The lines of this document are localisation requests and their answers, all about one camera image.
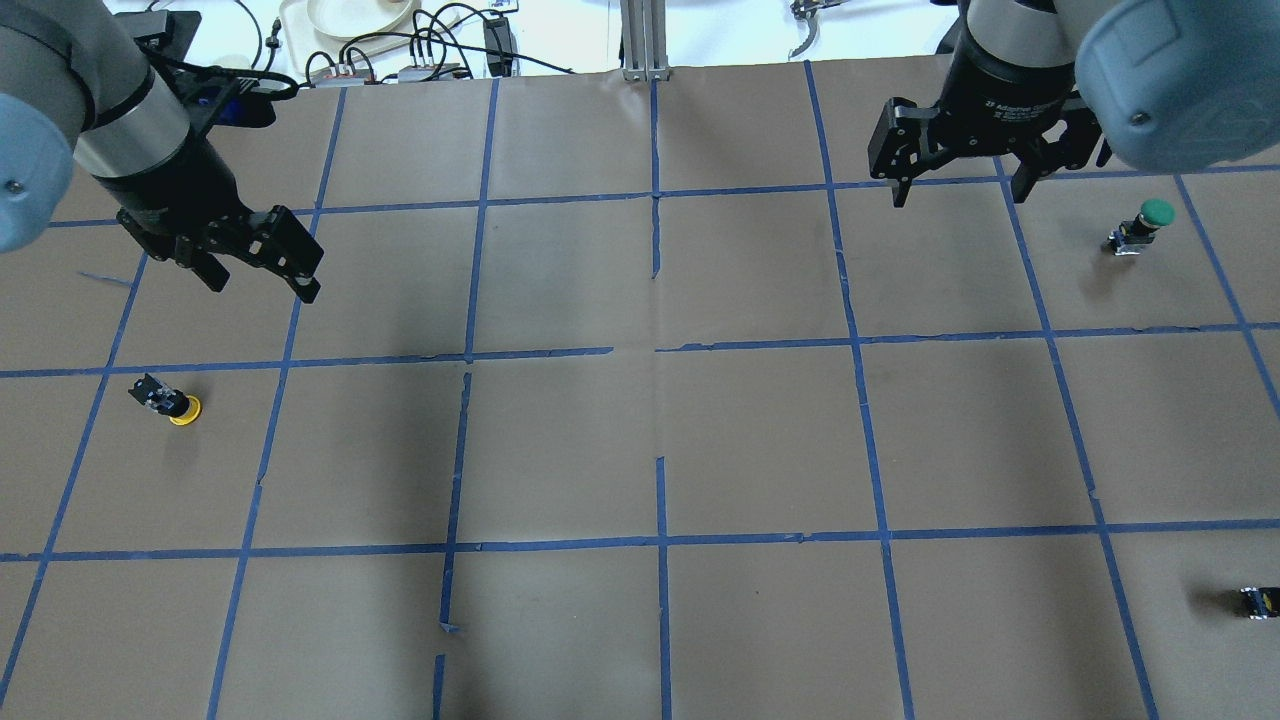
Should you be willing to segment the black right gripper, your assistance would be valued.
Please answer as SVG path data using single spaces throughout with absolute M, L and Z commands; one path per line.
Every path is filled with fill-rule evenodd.
M 1057 170 L 1114 155 L 1075 91 L 1074 51 L 1061 20 L 957 20 L 952 59 L 932 108 L 884 101 L 868 143 L 874 179 L 904 208 L 915 178 L 959 158 L 1012 154 L 1015 204 Z

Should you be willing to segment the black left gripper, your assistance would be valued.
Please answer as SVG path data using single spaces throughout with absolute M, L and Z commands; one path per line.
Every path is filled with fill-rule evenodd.
M 118 179 L 122 224 L 157 260 L 173 260 L 212 292 L 230 273 L 215 259 L 230 255 L 280 277 L 302 304 L 321 288 L 315 273 L 323 247 L 289 208 L 252 213 L 236 178 L 205 137 L 191 135 L 156 167 Z

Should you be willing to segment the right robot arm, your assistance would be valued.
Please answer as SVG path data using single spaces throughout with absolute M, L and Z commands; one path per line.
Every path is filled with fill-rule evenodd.
M 938 99 L 887 100 L 873 178 L 906 202 L 959 158 L 1014 155 L 1024 201 L 1044 177 L 1119 158 L 1153 173 L 1277 143 L 1275 1 L 961 1 Z

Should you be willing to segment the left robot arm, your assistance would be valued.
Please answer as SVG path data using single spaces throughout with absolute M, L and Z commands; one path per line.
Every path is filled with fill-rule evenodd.
M 100 1 L 5 1 L 1 36 L 4 251 L 45 232 L 81 168 L 150 258 L 215 292 L 234 258 L 316 299 L 321 246 L 289 208 L 243 204 L 209 142 L 214 126 L 270 126 L 273 104 L 300 91 L 293 78 L 166 56 Z

